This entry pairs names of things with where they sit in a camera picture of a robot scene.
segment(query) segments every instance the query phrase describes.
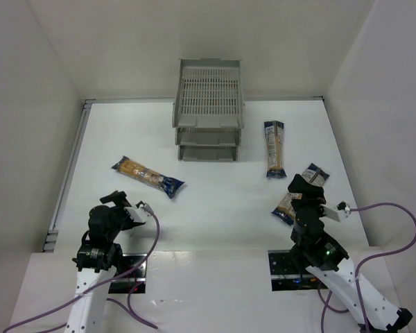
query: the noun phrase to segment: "packaged food item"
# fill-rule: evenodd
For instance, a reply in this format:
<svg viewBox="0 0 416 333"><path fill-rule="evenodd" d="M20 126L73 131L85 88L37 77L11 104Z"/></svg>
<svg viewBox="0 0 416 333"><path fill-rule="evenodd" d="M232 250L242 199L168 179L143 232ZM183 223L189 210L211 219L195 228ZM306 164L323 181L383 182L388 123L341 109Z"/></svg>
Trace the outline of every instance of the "packaged food item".
<svg viewBox="0 0 416 333"><path fill-rule="evenodd" d="M120 161L112 166L112 169L140 180L145 184L161 189L170 199L174 197L176 191L184 184L184 182L181 182L180 180L166 177L151 169L147 169L143 165L130 160L126 156L123 156Z"/></svg>
<svg viewBox="0 0 416 333"><path fill-rule="evenodd" d="M315 186L323 186L329 176L328 173L325 173L313 163L302 174L303 179ZM296 212L291 205L291 201L293 199L300 199L301 197L302 195L300 193L287 193L271 214L281 218L286 224L293 225Z"/></svg>
<svg viewBox="0 0 416 333"><path fill-rule="evenodd" d="M268 170L266 171L267 178L285 178L286 173L282 166L284 161L282 155L284 150L284 123L280 121L265 121L263 123L265 128L266 148L268 154Z"/></svg>

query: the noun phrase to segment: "white backdrop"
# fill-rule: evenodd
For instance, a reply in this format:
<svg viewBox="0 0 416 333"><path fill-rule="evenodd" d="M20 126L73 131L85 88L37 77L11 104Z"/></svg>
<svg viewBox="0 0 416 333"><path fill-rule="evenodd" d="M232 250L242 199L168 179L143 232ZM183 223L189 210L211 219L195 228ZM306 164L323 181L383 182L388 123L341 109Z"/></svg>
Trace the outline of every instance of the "white backdrop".
<svg viewBox="0 0 416 333"><path fill-rule="evenodd" d="M393 201L416 215L416 0L374 4L326 105L358 206ZM362 217L373 245L398 248L415 232L395 208ZM416 332L416 245L386 261Z"/></svg>
<svg viewBox="0 0 416 333"><path fill-rule="evenodd" d="M174 97L179 58L243 60L249 96L326 93L373 0L29 0L82 98Z"/></svg>
<svg viewBox="0 0 416 333"><path fill-rule="evenodd" d="M0 332L42 250L81 109L27 3L0 0Z"/></svg>

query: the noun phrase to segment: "cable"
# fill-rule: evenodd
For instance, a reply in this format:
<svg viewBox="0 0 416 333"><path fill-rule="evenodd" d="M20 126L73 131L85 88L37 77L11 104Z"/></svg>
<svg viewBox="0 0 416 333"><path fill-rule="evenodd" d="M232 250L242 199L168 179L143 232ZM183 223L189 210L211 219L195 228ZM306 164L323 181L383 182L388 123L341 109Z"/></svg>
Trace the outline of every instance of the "cable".
<svg viewBox="0 0 416 333"><path fill-rule="evenodd" d="M129 293L130 292L130 289L131 289L131 286L130 286L130 277L128 276L126 278L126 280L128 281L128 293Z"/></svg>
<svg viewBox="0 0 416 333"><path fill-rule="evenodd" d="M60 328L64 328L67 324L61 324L60 326L54 327L54 328L50 328L49 330L44 330L44 331L40 331L40 332L36 332L36 333L50 333L50 332L54 332L56 330L59 330Z"/></svg>
<svg viewBox="0 0 416 333"><path fill-rule="evenodd" d="M324 299L324 296L322 296L322 294L321 294L321 292L320 292L320 289L322 288L322 283L321 282L319 282L319 284L318 284L318 294L319 294L319 297L320 297L320 300L322 301L322 303L326 303L326 300ZM338 310L338 309L334 309L331 305L328 305L327 306L332 312L336 312L337 314L346 314L347 312L349 312L349 310L348 309L345 309L345 310Z"/></svg>
<svg viewBox="0 0 416 333"><path fill-rule="evenodd" d="M133 317L132 316L132 314L130 313L130 310L125 306L125 305L123 305L121 302L119 302L118 300L116 300L116 299L114 299L114 298L107 298L106 299L107 301L109 301L109 302L113 302L113 303L115 303L115 304L117 304L118 306L120 306L123 310L125 310L125 312L127 313L127 314L129 314L131 317ZM66 326L67 324L65 323L65 324L61 324L60 326L57 326L57 327L54 327L54 328L51 328L51 329L49 329L49 330L45 330L45 331L40 331L40 332L37 332L37 333L50 333L50 332L54 332L54 331L56 331L56 330L59 330L60 328L64 328L65 326Z"/></svg>
<svg viewBox="0 0 416 333"><path fill-rule="evenodd" d="M322 310L322 316L320 317L320 331L321 331L322 333L325 333L325 329L324 329L325 312L326 312L326 310L327 310L328 303L330 303L330 300L331 300L331 295L332 295L332 294L333 294L333 293L332 293L331 291L328 293L327 300L325 301L325 304L324 304L324 309Z"/></svg>
<svg viewBox="0 0 416 333"><path fill-rule="evenodd" d="M405 213L407 213L411 217L411 219L413 220L413 223L415 224L415 228L416 228L416 217L415 217L415 215L413 215L413 213L410 212L409 210L407 210L404 206L398 205L397 203L375 203L374 205L370 205L370 206L366 206L366 207L353 208L353 209L350 210L350 212L363 212L365 210L370 210L372 208L376 208L376 207L380 207L380 206L393 206L393 207L397 207L397 208L403 210ZM364 263L366 263L366 262L368 262L372 259L376 259L376 258L380 258L380 257L387 257L389 255L396 255L398 253L401 253L401 252L411 248L413 245L415 245L415 243L416 243L416 233L415 233L415 236L413 237L413 239L411 240L411 242L408 243L407 245L405 245L403 248L400 248L400 249L394 250L394 251L390 251L390 252L379 253L377 255L370 255L369 257L366 257L364 260L362 260L356 266L356 270L354 271L354 277L356 279L356 289L357 289L357 292L358 292L359 302L361 304L362 315L363 315L363 320L364 320L364 324L365 324L366 333L371 332L370 331L370 324L368 322L368 317L367 317L367 312L365 310L365 305L363 304L361 286L359 284L359 279L357 278L362 265L364 265ZM322 333L324 333L323 323L324 323L324 318L325 318L325 312L327 310L330 298L331 298L331 292L329 293L327 301L325 302L324 309L322 310L322 318L320 319Z"/></svg>
<svg viewBox="0 0 416 333"><path fill-rule="evenodd" d="M282 272L280 273L280 275L282 275L282 277L285 279L286 285L288 286L288 288L290 288L290 290L292 290L292 291L298 291L298 290L300 290L300 287L298 287L298 288L295 289L291 285L291 283L288 281L288 279L286 278L286 276Z"/></svg>
<svg viewBox="0 0 416 333"><path fill-rule="evenodd" d="M129 269L129 270L128 270L128 271L126 271L125 273L122 273L122 274L116 275L116 276L111 277L111 278L109 278L109 279L103 280L102 282L99 282L98 284L95 284L94 286L92 286L92 287L90 287L90 288L86 289L85 291L83 291L82 295L76 296L75 298L73 298L73 299L69 300L69 301L68 301L68 302L66 302L65 304L60 305L59 307L56 307L55 309L52 309L52 310L46 311L46 312L44 312L43 314L39 314L39 315L37 315L37 316L34 316L34 317L31 317L31 318L28 318L28 319L26 319L26 320L24 320L24 321L20 321L20 322L18 322L18 323L15 323L15 324L13 324L13 325L11 325L11 326L7 327L7 328L3 331L3 333L9 332L9 331L11 331L12 329L14 329L14 328L16 328L16 327L19 327L19 326L22 326L22 325L24 325L24 324L30 323L31 321L36 321L37 319L43 318L43 317L48 316L48 315L50 315L50 314L53 314L53 313L55 313L55 312L57 312L57 311L60 311L61 309L64 309L64 308L65 308L65 307L67 307L68 305L73 304L73 303L74 303L74 302L76 302L77 300L80 300L80 299L83 297L83 295L84 295L84 294L86 294L86 293L90 292L91 290L94 290L95 288L98 288L98 287L100 287L101 285L106 284L106 283L108 283L108 282L112 282L112 281L115 281L115 280L119 280L119 279L121 279L121 278L123 278L123 277L125 277L125 276L127 276L127 275L129 275L129 274L131 274L131 273L132 273L132 272L134 272L136 269L138 269L138 268L139 268L139 267L140 267L140 266L141 266L141 265L142 265L142 264L143 264L143 263L144 263L144 262L148 259L148 257L151 255L151 253L154 251L154 248L155 248L155 246L157 245L157 241L159 240L159 234L160 234L160 224L159 224L159 219L157 218L157 216L155 216L154 212L153 212L152 210L148 209L148 208L142 207L142 209L143 209L143 210L145 210L147 213L149 213L149 214L150 214L150 215L154 218L154 220L155 220L155 222L156 222L156 226L157 226L157 231L156 231L156 234L155 234L155 239L154 239L153 245L151 246L151 249L150 249L150 250L146 253L145 257L144 257L144 258L143 258L140 262L138 262L138 263L137 263L137 265L136 265L136 266L132 267L131 269Z"/></svg>
<svg viewBox="0 0 416 333"><path fill-rule="evenodd" d="M130 310L130 315L131 317L133 317L136 321L138 321L139 323L142 323L146 326L149 326L151 328L154 328L155 330L158 329L158 326L154 325L153 323L150 323L149 321L143 319L142 317L138 316L135 312L134 309L131 306L131 294L132 292L143 282L140 282L139 284L133 286L133 288L131 288L130 292L128 293L128 309Z"/></svg>

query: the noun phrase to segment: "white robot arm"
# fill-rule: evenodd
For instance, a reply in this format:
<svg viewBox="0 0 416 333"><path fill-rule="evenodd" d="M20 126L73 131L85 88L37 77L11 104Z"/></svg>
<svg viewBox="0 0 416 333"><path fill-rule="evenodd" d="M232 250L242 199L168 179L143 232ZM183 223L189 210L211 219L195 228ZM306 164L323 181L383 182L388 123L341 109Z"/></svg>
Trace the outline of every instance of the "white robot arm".
<svg viewBox="0 0 416 333"><path fill-rule="evenodd" d="M397 333L413 317L407 309L394 306L386 300L362 275L356 277L355 267L347 251L324 231L320 217L327 216L342 222L350 214L349 206L342 202L332 207L325 205L324 190L296 175L288 186L291 193L301 193L293 200L296 211L291 239L294 264L314 274L348 308L356 322L365 331L365 321L356 289L356 279L361 287L365 312L371 333Z"/></svg>
<svg viewBox="0 0 416 333"><path fill-rule="evenodd" d="M118 233L143 225L150 217L144 209L149 208L147 204L140 202L131 207L125 198L124 192L115 191L101 199L102 203L113 202L114 207L99 205L89 212L89 230L73 259L78 267L76 296L82 298L73 304L64 333L101 333L110 283L84 292L116 274L123 254L120 245L113 242Z"/></svg>

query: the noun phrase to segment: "white surface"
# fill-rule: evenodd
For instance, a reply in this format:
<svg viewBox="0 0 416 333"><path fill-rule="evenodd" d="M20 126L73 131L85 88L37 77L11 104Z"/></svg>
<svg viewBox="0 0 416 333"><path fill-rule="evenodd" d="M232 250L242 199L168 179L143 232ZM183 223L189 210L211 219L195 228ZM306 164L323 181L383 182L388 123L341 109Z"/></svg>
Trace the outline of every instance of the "white surface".
<svg viewBox="0 0 416 333"><path fill-rule="evenodd" d="M416 0L375 3L326 104L358 204L389 200L416 215ZM395 208L363 217L374 245L398 248L413 236ZM416 246L387 263L416 332Z"/></svg>
<svg viewBox="0 0 416 333"><path fill-rule="evenodd" d="M42 249L80 109L26 2L0 0L0 330Z"/></svg>
<svg viewBox="0 0 416 333"><path fill-rule="evenodd" d="M369 254L349 253L356 261ZM397 304L385 262L379 259L364 267L362 273ZM76 267L68 257L34 254L12 322L71 299L75 279ZM125 303L126 295L116 298ZM331 304L342 308L333 298ZM163 333L318 333L322 313L322 303L315 290L271 291L267 251L250 249L155 252L148 260L146 293L133 295L132 306L138 315L158 325ZM65 323L67 318L68 311L62 310L11 332L38 332ZM359 332L351 315L331 311L327 312L325 327L327 333ZM105 308L103 331L154 332L114 304Z"/></svg>
<svg viewBox="0 0 416 333"><path fill-rule="evenodd" d="M322 96L373 0L30 0L83 98L175 97L179 58L242 59L246 96Z"/></svg>
<svg viewBox="0 0 416 333"><path fill-rule="evenodd" d="M322 101L250 102L239 162L179 162L171 127L172 103L93 104L64 211L56 253L76 255L88 229L89 211L100 197L125 191L135 204L147 202L162 222L158 250L229 248L289 249L291 227L271 212L295 173L313 162L331 174L324 186L330 203L354 198ZM267 179L265 120L285 123L284 166L288 177ZM152 170L187 182L173 200L117 173L111 166L127 155ZM367 244L358 214L344 223L327 221L344 246ZM146 252L154 223L122 232L125 253Z"/></svg>

